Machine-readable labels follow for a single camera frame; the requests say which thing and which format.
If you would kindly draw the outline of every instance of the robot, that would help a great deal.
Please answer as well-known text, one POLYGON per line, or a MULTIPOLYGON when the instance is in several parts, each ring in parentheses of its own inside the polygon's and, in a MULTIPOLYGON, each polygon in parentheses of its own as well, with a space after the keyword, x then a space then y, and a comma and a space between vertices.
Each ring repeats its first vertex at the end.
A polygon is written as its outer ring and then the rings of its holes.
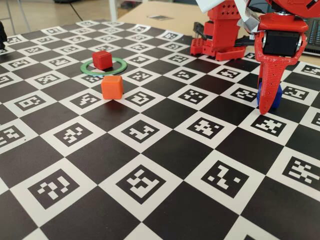
POLYGON ((308 25, 303 18, 320 17, 319 0, 266 0, 273 13, 257 16, 249 9, 250 0, 196 0, 210 21, 204 25, 207 39, 195 38, 190 53, 215 56, 218 61, 242 58, 245 47, 235 47, 239 27, 254 40, 258 76, 259 111, 266 114, 280 89, 282 75, 303 53, 308 25))

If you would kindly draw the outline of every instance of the white square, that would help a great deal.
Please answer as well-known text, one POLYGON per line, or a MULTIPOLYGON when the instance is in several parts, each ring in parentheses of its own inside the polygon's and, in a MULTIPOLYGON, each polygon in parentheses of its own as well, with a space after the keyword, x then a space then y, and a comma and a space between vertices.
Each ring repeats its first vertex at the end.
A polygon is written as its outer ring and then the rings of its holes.
POLYGON ((79 25, 80 27, 87 28, 87 27, 98 25, 99 22, 92 21, 92 20, 84 20, 84 21, 78 21, 75 24, 79 25))
POLYGON ((157 48, 159 49, 164 49, 164 50, 168 50, 171 52, 180 52, 181 50, 187 49, 190 46, 186 45, 186 44, 182 44, 182 43, 178 43, 178 42, 166 42, 164 44, 161 44, 159 46, 157 46, 157 48))
POLYGON ((320 109, 310 106, 300 124, 320 132, 320 109))
POLYGON ((165 99, 164 96, 140 86, 125 93, 121 99, 116 101, 142 113, 163 99, 165 99))
POLYGON ((20 120, 20 118, 0 125, 0 134, 0 154, 38 136, 38 134, 20 120))
POLYGON ((63 158, 23 182, 15 185, 10 190, 35 224, 40 227, 82 198, 95 186, 96 184, 90 178, 88 178, 66 158, 63 158), (28 190, 28 188, 34 186, 36 183, 44 180, 46 177, 58 170, 64 171, 79 186, 49 208, 45 209, 28 190))
POLYGON ((130 118, 108 133, 124 142, 139 153, 149 148, 172 129, 141 113, 130 118))
POLYGON ((127 58, 123 59, 128 64, 132 64, 136 67, 143 67, 147 64, 153 63, 158 59, 152 56, 148 56, 142 53, 138 53, 132 56, 128 56, 127 58))
POLYGON ((74 111, 75 113, 77 113, 78 115, 82 115, 109 101, 110 100, 103 99, 102 94, 100 92, 97 92, 91 88, 88 88, 72 96, 69 96, 65 99, 62 99, 59 102, 64 106, 66 106, 67 108, 74 111), (80 105, 76 105, 75 103, 72 102, 72 100, 77 99, 79 97, 82 97, 82 100, 81 100, 82 102, 80 103, 80 105))
POLYGON ((37 76, 30 77, 25 81, 37 89, 44 89, 52 85, 68 80, 69 77, 58 71, 48 71, 37 76))
POLYGON ((143 34, 143 33, 147 32, 150 28, 151 28, 151 26, 136 24, 135 26, 127 29, 126 31, 129 31, 132 33, 137 33, 137 34, 143 34))
POLYGON ((215 149, 235 129, 236 126, 226 121, 197 111, 174 130, 215 149))
POLYGON ((259 240, 279 240, 243 216, 239 216, 224 240, 244 240, 246 236, 259 240))
POLYGON ((53 51, 62 54, 62 55, 69 55, 69 54, 73 54, 73 53, 77 53, 80 51, 86 50, 85 47, 83 46, 79 46, 79 45, 74 45, 74 44, 70 44, 70 45, 66 45, 66 46, 62 46, 62 47, 58 47, 53 49, 53 51))
POLYGON ((124 49, 132 51, 132 52, 136 52, 136 53, 143 53, 145 51, 148 51, 150 49, 154 49, 155 46, 152 46, 150 44, 146 44, 143 42, 136 42, 134 44, 125 46, 124 49))
POLYGON ((172 41, 173 42, 173 41, 180 39, 182 36, 183 36, 182 33, 166 30, 165 32, 163 32, 162 34, 157 36, 157 38, 165 40, 165 41, 172 41))
POLYGON ((112 43, 112 42, 120 40, 120 39, 122 39, 122 37, 117 36, 117 35, 112 35, 112 34, 106 34, 106 35, 98 36, 98 37, 94 38, 94 40, 97 40, 97 41, 100 41, 103 43, 112 43))
POLYGON ((266 175, 320 202, 320 190, 313 187, 320 181, 320 174, 313 173, 319 168, 319 160, 284 147, 266 175))
POLYGON ((83 73, 78 76, 74 76, 72 79, 80 84, 87 86, 88 88, 92 88, 101 84, 103 78, 104 76, 90 76, 83 73))
POLYGON ((256 88, 235 83, 220 95, 227 99, 256 108, 258 106, 257 93, 258 89, 256 88))
POLYGON ((128 162, 125 166, 120 168, 106 180, 99 184, 104 191, 106 191, 112 198, 114 198, 118 203, 120 203, 125 209, 127 209, 131 214, 133 214, 137 219, 143 221, 156 207, 167 197, 169 194, 177 188, 177 186, 182 182, 182 179, 175 176, 162 166, 151 161, 149 158, 138 155, 133 160, 128 162), (117 186, 117 183, 128 176, 132 171, 138 170, 141 166, 146 168, 149 172, 156 175, 155 179, 148 179, 145 177, 146 181, 152 181, 152 184, 157 181, 157 179, 162 179, 165 182, 151 195, 149 198, 140 204, 133 197, 127 194, 122 188, 117 186))
POLYGON ((249 74, 248 71, 243 71, 243 70, 226 66, 226 65, 218 66, 217 68, 213 69, 211 72, 208 73, 208 75, 211 75, 220 79, 228 80, 233 83, 239 82, 248 74, 249 74))
POLYGON ((12 72, 0 74, 0 88, 23 81, 23 79, 12 72))
POLYGON ((177 80, 184 84, 191 84, 194 81, 202 78, 204 75, 206 74, 201 71, 193 70, 185 66, 179 66, 164 74, 165 77, 177 80))
POLYGON ((257 134, 258 136, 264 137, 266 139, 269 139, 275 143, 281 144, 281 145, 286 145, 288 140, 290 139, 291 135, 294 133, 295 129, 297 128, 298 123, 290 121, 288 119, 266 113, 265 115, 260 115, 259 109, 254 109, 239 125, 240 128, 245 129, 251 133, 257 134), (253 127, 252 124, 257 120, 257 118, 263 118, 263 116, 266 116, 267 118, 271 120, 267 120, 268 122, 265 122, 266 126, 257 126, 253 127), (279 135, 273 135, 272 133, 275 132, 265 132, 263 129, 268 128, 269 130, 276 131, 274 129, 274 123, 273 122, 280 122, 278 124, 279 127, 283 127, 282 124, 284 124, 284 128, 281 130, 279 135))
POLYGON ((199 87, 186 85, 170 95, 168 99, 174 100, 190 108, 200 110, 217 96, 217 94, 203 90, 199 87))
POLYGON ((294 85, 288 82, 281 82, 282 98, 310 106, 318 95, 318 91, 294 85))
POLYGON ((11 47, 5 46, 5 49, 0 49, 0 56, 1 55, 5 55, 5 54, 9 54, 14 52, 15 50, 11 47))
POLYGON ((50 36, 68 32, 67 30, 63 29, 60 26, 45 28, 45 29, 42 29, 41 31, 50 36))
POLYGON ((4 192, 6 192, 9 188, 7 187, 7 185, 4 183, 4 181, 2 181, 1 177, 0 177, 0 195, 3 194, 4 192))
POLYGON ((25 56, 12 61, 4 62, 1 64, 1 66, 8 69, 9 71, 14 71, 18 69, 23 69, 25 67, 29 67, 37 63, 38 62, 36 60, 33 60, 32 58, 25 56))
MULTIPOLYGON (((233 183, 232 180, 225 181, 226 180, 226 174, 230 170, 226 167, 221 167, 220 169, 220 177, 221 181, 219 181, 216 185, 224 185, 226 189, 231 184, 238 184, 233 183)), ((265 175, 262 173, 253 170, 252 168, 233 160, 232 158, 213 150, 197 167, 194 169, 189 176, 186 177, 184 181, 186 181, 188 184, 192 185, 196 189, 200 190, 204 194, 208 195, 212 199, 216 200, 218 203, 221 203, 228 209, 234 211, 237 214, 241 214, 242 211, 245 209, 247 203, 251 199, 251 197, 254 195, 255 191, 259 187, 260 183, 264 179, 265 175), (219 190, 218 188, 212 186, 211 184, 205 182, 202 180, 203 176, 205 176, 215 164, 219 165, 219 162, 228 166, 229 168, 236 170, 244 175, 246 175, 248 178, 242 185, 242 187, 238 190, 236 195, 234 197, 229 196, 228 194, 224 193, 223 191, 219 190)))
POLYGON ((122 28, 117 28, 117 27, 107 27, 107 28, 99 29, 99 32, 102 32, 105 34, 116 34, 122 31, 124 31, 122 28))
POLYGON ((50 49, 42 45, 37 45, 37 46, 22 48, 17 51, 25 56, 32 56, 32 55, 48 52, 50 51, 50 49))
POLYGON ((70 33, 76 34, 76 35, 83 35, 83 34, 90 34, 95 32, 96 30, 89 28, 89 27, 81 27, 74 30, 69 31, 70 33))
POLYGON ((84 35, 74 35, 63 39, 63 41, 68 42, 70 44, 78 44, 88 40, 91 40, 91 38, 84 35))
POLYGON ((124 240, 162 240, 155 232, 144 225, 142 222, 124 240))
POLYGON ((13 44, 20 44, 28 41, 29 40, 24 38, 21 34, 18 34, 18 35, 8 36, 7 41, 5 42, 5 45, 10 46, 13 44))
POLYGON ((64 68, 66 66, 70 66, 72 64, 76 64, 78 62, 79 62, 78 60, 75 60, 72 57, 69 57, 67 55, 62 55, 62 56, 58 56, 58 57, 43 61, 42 64, 44 64, 45 66, 53 70, 57 70, 60 68, 64 68))
POLYGON ((182 53, 178 53, 178 52, 174 52, 172 54, 164 56, 163 58, 160 58, 160 60, 162 60, 162 61, 165 61, 165 62, 171 63, 171 64, 175 64, 178 66, 186 65, 195 59, 197 59, 197 58, 194 56, 190 56, 190 55, 186 55, 186 54, 182 54, 182 53))
POLYGON ((101 128, 94 125, 92 122, 86 120, 82 116, 77 116, 76 118, 71 119, 43 134, 40 136, 46 140, 54 149, 56 149, 59 153, 61 153, 64 157, 73 153, 74 151, 82 148, 98 137, 102 136, 106 132, 101 128), (85 138, 76 141, 75 131, 71 129, 73 125, 80 125, 81 128, 90 131, 91 133, 87 135, 85 138), (76 141, 72 145, 68 146, 62 142, 62 139, 58 139, 55 134, 64 134, 65 137, 71 136, 72 140, 76 141))
POLYGON ((55 36, 42 36, 39 38, 32 39, 30 41, 38 45, 43 45, 43 44, 53 43, 59 40, 60 39, 55 36))
POLYGON ((54 98, 38 90, 7 101, 3 105, 10 109, 17 117, 21 118, 55 102, 57 101, 54 98))
POLYGON ((208 55, 202 55, 200 57, 198 57, 198 59, 210 62, 210 63, 214 63, 214 64, 219 64, 219 65, 223 65, 227 62, 229 62, 229 60, 225 60, 225 61, 217 61, 216 57, 212 57, 212 56, 208 56, 208 55))
POLYGON ((320 79, 320 67, 311 63, 301 61, 293 72, 320 79))
POLYGON ((118 50, 120 48, 121 47, 116 46, 116 45, 112 45, 111 43, 102 43, 97 46, 90 47, 88 49, 93 52, 98 52, 98 51, 103 51, 103 50, 107 51, 107 52, 113 52, 113 51, 118 50))
POLYGON ((145 34, 134 34, 134 35, 125 37, 125 39, 132 40, 135 42, 144 42, 146 40, 153 39, 153 36, 149 36, 145 34))

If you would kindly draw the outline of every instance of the black square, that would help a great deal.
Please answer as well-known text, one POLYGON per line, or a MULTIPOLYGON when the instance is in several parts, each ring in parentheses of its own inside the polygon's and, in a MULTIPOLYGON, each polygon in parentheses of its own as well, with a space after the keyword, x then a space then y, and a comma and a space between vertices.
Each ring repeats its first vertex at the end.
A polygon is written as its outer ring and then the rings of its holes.
POLYGON ((234 79, 238 75, 240 75, 240 73, 241 72, 239 72, 239 71, 234 71, 234 70, 230 70, 228 68, 224 68, 224 69, 218 71, 216 74, 230 78, 230 79, 234 79))
POLYGON ((242 84, 245 86, 248 86, 253 89, 258 88, 258 78, 259 76, 253 73, 249 73, 245 77, 243 77, 240 81, 238 81, 238 84, 242 84))
POLYGON ((67 158, 96 184, 99 184, 138 154, 133 148, 107 133, 73 152, 67 158))
POLYGON ((234 83, 231 81, 223 80, 219 77, 210 75, 204 75, 197 81, 191 83, 193 86, 219 95, 230 88, 233 84, 234 83))
POLYGON ((219 64, 209 62, 209 61, 204 61, 198 58, 184 65, 184 67, 194 69, 206 74, 211 72, 213 69, 216 69, 219 66, 220 66, 219 64))
POLYGON ((76 190, 79 185, 62 169, 28 187, 34 198, 47 209, 76 190))
POLYGON ((237 218, 231 210, 182 182, 143 223, 166 240, 222 240, 237 218))
POLYGON ((13 71, 13 73, 18 75, 22 79, 28 79, 49 71, 52 71, 52 69, 43 65, 42 63, 36 63, 34 65, 15 70, 13 71))
POLYGON ((62 157, 38 136, 0 155, 0 178, 9 188, 12 188, 59 161, 62 157))
POLYGON ((189 103, 192 103, 192 104, 198 104, 206 97, 208 97, 207 94, 193 90, 193 89, 189 89, 186 92, 182 93, 180 96, 178 96, 178 98, 188 101, 189 103))
POLYGON ((213 121, 200 117, 196 122, 190 125, 187 129, 204 136, 208 139, 212 139, 217 133, 223 129, 224 126, 217 124, 213 121))
POLYGON ((87 129, 85 126, 80 123, 75 123, 65 129, 57 132, 54 136, 60 140, 64 145, 70 147, 79 141, 85 139, 90 136, 93 132, 87 129))
POLYGON ((0 102, 5 103, 23 95, 32 93, 37 89, 25 81, 20 81, 8 86, 0 87, 0 102))
POLYGON ((143 204, 152 194, 154 194, 166 181, 150 171, 148 168, 139 165, 127 176, 121 179, 116 185, 130 195, 138 203, 143 204), (142 187, 148 191, 138 191, 142 187))
POLYGON ((2 239, 23 239, 37 225, 10 191, 0 195, 0 233, 2 239))
POLYGON ((294 179, 317 191, 320 190, 320 167, 294 156, 291 157, 282 175, 294 179))
POLYGON ((238 126, 252 111, 253 107, 218 96, 201 109, 202 112, 238 126))
POLYGON ((224 65, 235 68, 235 69, 241 69, 247 72, 251 72, 254 69, 256 69, 260 64, 254 61, 236 59, 236 60, 230 60, 226 62, 224 65))
POLYGON ((287 124, 265 115, 259 115, 251 127, 278 137, 287 124))
POLYGON ((267 174, 283 146, 237 127, 216 149, 252 169, 267 174))
POLYGON ((319 78, 300 74, 297 72, 290 73, 284 82, 295 84, 304 88, 320 91, 319 78))
POLYGON ((149 56, 154 57, 156 59, 161 59, 169 54, 172 54, 172 51, 167 51, 167 50, 155 47, 153 49, 144 51, 143 54, 149 55, 149 56))
POLYGON ((196 110, 191 107, 165 98, 145 110, 143 114, 174 129, 195 112, 196 110))
POLYGON ((234 198, 248 178, 248 175, 218 160, 201 180, 234 198))
POLYGON ((157 74, 164 75, 164 74, 172 71, 176 67, 177 67, 177 65, 174 65, 172 63, 157 60, 152 63, 149 63, 148 65, 144 66, 143 68, 150 70, 152 72, 155 72, 157 74))
POLYGON ((145 121, 139 120, 121 132, 141 144, 159 132, 159 129, 145 121))
POLYGON ((120 240, 139 223, 140 221, 97 186, 44 224, 41 230, 52 240, 120 240))
POLYGON ((241 215, 279 239, 317 240, 320 235, 319 202, 267 176, 241 215))
POLYGON ((87 88, 84 85, 70 79, 49 86, 43 89, 42 91, 54 98, 55 100, 60 101, 85 89, 87 88))
POLYGON ((312 124, 320 126, 320 112, 317 112, 311 121, 312 124))
POLYGON ((138 82, 142 82, 142 81, 152 77, 152 75, 149 74, 149 73, 145 73, 143 71, 136 71, 136 72, 128 75, 127 77, 132 79, 132 80, 136 80, 138 82))
POLYGON ((143 87, 157 94, 168 97, 179 89, 183 88, 185 85, 186 84, 180 81, 173 80, 166 76, 160 76, 155 80, 146 83, 143 85, 143 87))
POLYGON ((172 130, 143 152, 143 155, 185 179, 212 151, 212 148, 172 130))
POLYGON ((135 110, 117 102, 109 101, 82 116, 106 132, 137 115, 135 110))
POLYGON ((125 98, 125 100, 127 100, 137 106, 143 106, 143 105, 151 102, 153 99, 155 99, 154 96, 151 96, 151 95, 144 93, 142 91, 138 91, 137 93, 125 98))
POLYGON ((196 76, 196 73, 187 71, 187 70, 181 70, 181 71, 177 71, 176 73, 172 74, 173 76, 180 78, 182 80, 189 80, 191 78, 193 78, 194 76, 196 76))
POLYGON ((248 102, 253 102, 256 97, 257 97, 257 93, 255 93, 254 91, 250 91, 248 89, 244 89, 242 87, 239 87, 237 90, 235 90, 233 93, 230 94, 231 96, 234 96, 238 99, 242 99, 248 102))
POLYGON ((92 95, 91 93, 85 93, 82 96, 78 96, 75 99, 70 100, 71 103, 76 105, 77 107, 84 109, 97 101, 99 101, 100 98, 92 95))
POLYGON ((300 153, 320 159, 320 134, 317 130, 298 125, 286 146, 300 153))

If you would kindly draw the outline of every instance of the checkerboard mat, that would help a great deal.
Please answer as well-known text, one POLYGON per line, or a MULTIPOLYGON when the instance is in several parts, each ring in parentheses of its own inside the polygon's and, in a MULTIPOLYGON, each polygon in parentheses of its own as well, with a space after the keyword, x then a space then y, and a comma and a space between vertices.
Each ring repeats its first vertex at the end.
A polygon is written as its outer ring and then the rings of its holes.
POLYGON ((8 38, 0 239, 319 239, 320 67, 289 66, 260 115, 255 54, 191 40, 105 20, 8 38), (120 100, 80 71, 100 50, 128 63, 120 100))

